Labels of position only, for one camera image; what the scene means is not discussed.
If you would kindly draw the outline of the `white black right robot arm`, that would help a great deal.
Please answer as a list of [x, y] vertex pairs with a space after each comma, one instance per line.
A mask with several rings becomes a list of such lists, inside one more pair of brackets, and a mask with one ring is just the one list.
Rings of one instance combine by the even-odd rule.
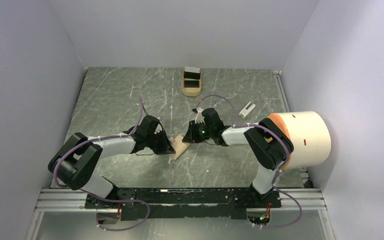
[[188, 124], [182, 141], [197, 144], [213, 140], [217, 146], [248, 145], [258, 161], [257, 174], [250, 188], [250, 202], [262, 207], [269, 200], [274, 182], [294, 145], [289, 137], [268, 117], [257, 123], [225, 125], [214, 108], [195, 108], [195, 119]]

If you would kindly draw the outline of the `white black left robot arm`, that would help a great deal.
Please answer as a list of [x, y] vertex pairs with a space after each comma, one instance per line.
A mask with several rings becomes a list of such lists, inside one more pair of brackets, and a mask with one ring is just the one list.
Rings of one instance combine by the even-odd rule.
[[62, 187], [92, 193], [98, 196], [104, 207], [112, 208], [119, 200], [118, 187], [95, 172], [98, 161], [121, 154], [136, 154], [146, 148], [155, 155], [176, 152], [160, 120], [151, 115], [115, 135], [88, 137], [80, 132], [74, 133], [50, 160], [47, 168]]

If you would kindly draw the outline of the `beige leather card holder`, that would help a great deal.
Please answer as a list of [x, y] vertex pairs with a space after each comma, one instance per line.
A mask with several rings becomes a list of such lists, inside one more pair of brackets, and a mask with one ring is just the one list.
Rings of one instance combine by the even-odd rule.
[[176, 137], [170, 137], [169, 141], [175, 151], [175, 153], [171, 153], [170, 156], [170, 162], [177, 160], [185, 151], [186, 149], [191, 145], [190, 143], [183, 142], [184, 136], [179, 134]]

